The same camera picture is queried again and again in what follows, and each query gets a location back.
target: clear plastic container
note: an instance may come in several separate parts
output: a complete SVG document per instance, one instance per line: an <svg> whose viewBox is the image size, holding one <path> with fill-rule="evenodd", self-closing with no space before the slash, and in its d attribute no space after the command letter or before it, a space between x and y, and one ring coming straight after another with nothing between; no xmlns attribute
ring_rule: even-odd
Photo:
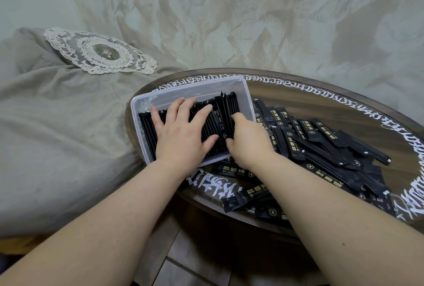
<svg viewBox="0 0 424 286"><path fill-rule="evenodd" d="M246 81L241 76L228 76L216 80L199 81L193 84L179 85L135 96L131 100L131 111L146 164L153 162L153 158L149 151L138 113L150 112L151 105L157 107L158 110L167 109L173 101L182 96L185 98L196 97L197 101L206 101L220 95L221 92L226 94L235 92L240 112L243 113L246 119L251 121L256 120L249 89L247 88ZM229 153L221 153L213 157L206 157L200 166L226 159L229 156Z"/></svg>

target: white lace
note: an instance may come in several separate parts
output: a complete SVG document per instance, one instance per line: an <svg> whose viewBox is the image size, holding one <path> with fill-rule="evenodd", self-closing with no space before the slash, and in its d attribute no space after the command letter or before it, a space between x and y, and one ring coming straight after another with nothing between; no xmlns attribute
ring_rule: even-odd
<svg viewBox="0 0 424 286"><path fill-rule="evenodd" d="M89 74L139 72L152 74L156 60L119 39L58 27L44 33L50 45Z"/></svg>

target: wrinkled fabric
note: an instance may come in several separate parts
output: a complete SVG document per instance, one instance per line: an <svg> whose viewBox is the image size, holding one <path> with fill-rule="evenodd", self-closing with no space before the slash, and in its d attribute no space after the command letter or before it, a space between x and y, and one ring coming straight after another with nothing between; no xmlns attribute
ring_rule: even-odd
<svg viewBox="0 0 424 286"><path fill-rule="evenodd" d="M54 232L130 179L141 158L125 129L127 103L184 70L140 48L156 73L89 75L43 33L23 28L0 44L0 238Z"/></svg>

